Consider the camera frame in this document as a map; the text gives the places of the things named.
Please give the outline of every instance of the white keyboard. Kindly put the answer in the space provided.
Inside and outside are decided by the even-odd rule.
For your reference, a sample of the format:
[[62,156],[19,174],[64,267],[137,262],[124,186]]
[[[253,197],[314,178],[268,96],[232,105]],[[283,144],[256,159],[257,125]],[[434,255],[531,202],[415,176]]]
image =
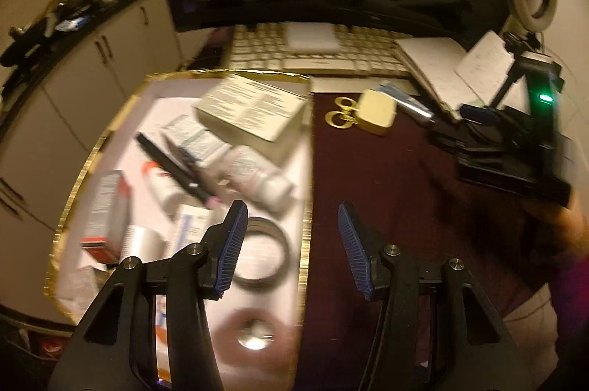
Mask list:
[[283,24],[258,24],[255,31],[235,26],[224,66],[235,70],[283,71],[304,75],[398,77],[408,75],[394,44],[409,34],[384,29],[334,25],[340,44],[337,54],[293,54],[283,34]]

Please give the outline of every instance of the open notebook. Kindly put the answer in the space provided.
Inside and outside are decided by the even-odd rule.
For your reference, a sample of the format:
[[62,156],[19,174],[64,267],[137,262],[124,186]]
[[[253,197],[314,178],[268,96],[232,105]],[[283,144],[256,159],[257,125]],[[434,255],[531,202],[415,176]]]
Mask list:
[[[457,110],[462,104],[479,107],[488,104],[514,61],[503,40],[493,31],[487,32],[468,53],[447,37],[395,42],[413,76],[455,119],[460,119]],[[527,112],[523,79],[511,87],[502,104]]]

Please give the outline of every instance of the white tray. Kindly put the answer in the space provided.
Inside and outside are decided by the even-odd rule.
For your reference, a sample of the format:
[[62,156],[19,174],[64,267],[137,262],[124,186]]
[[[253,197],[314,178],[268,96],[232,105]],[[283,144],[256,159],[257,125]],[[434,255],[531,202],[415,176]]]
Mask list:
[[[54,257],[48,273],[46,293],[57,299],[60,308],[65,309],[66,313],[68,310],[75,310],[71,296],[68,295],[72,272],[88,264],[98,269],[104,268],[79,246],[91,197],[99,178],[106,171],[123,170],[132,187],[131,223],[152,228],[166,238],[171,222],[146,188],[141,176],[141,165],[149,159],[135,142],[134,136],[138,131],[143,132],[162,150],[166,150],[158,128],[180,114],[194,114],[192,106],[195,99],[219,83],[219,74],[223,73],[217,73],[217,78],[208,78],[215,75],[212,73],[194,72],[151,77],[140,88],[140,94],[130,99],[123,109],[124,112],[111,124],[114,132],[111,132],[107,145],[100,151],[102,140],[96,145],[84,169],[88,169],[88,173],[84,174],[82,171],[70,195],[56,234]],[[252,78],[251,72],[245,74]],[[264,82],[312,98],[312,94],[309,93],[309,82],[300,76],[254,73],[253,78],[271,78],[273,80]],[[299,287],[300,251],[301,245],[305,245],[303,235],[308,235],[310,224],[308,197],[311,186],[311,142],[308,128],[304,129],[298,146],[283,167],[283,171],[295,184],[295,201],[282,217],[272,217],[251,202],[246,203],[250,216],[269,218],[285,232],[291,255],[285,279],[266,293],[246,291],[233,284],[221,300],[205,304],[217,364],[227,390],[287,389],[292,378],[292,373],[288,371],[294,370],[293,364],[296,362],[299,341],[297,326],[301,322],[304,306],[304,289],[301,295]],[[237,340],[233,343],[237,331],[227,326],[230,321],[235,325],[233,321],[238,310],[244,316],[255,316],[259,311],[260,318],[276,320],[278,329],[275,343],[257,354],[243,348]],[[80,313],[69,315],[73,321],[77,321]],[[159,358],[161,356],[158,356],[158,368],[164,370],[160,376],[165,377],[167,366],[160,363]]]

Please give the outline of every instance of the screw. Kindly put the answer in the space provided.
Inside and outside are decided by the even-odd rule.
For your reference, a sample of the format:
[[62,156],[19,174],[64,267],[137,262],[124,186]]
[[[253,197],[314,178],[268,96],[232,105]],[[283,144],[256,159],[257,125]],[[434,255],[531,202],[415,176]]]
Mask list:
[[189,255],[198,255],[204,251],[204,247],[200,243],[191,243],[186,250]]
[[397,245],[385,245],[385,253],[391,257],[401,254],[401,249]]
[[449,261],[450,268],[456,271],[460,271],[464,268],[464,262],[458,258],[451,258]]
[[127,257],[123,260],[123,267],[132,270],[139,264],[139,259],[137,257]]

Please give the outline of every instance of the red and gray box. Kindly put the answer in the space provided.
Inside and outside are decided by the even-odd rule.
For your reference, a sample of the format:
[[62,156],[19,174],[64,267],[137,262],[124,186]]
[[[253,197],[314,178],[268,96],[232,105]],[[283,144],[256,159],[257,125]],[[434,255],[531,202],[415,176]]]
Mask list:
[[105,173],[92,201],[82,248],[100,263],[118,263],[130,216],[131,187],[123,171]]

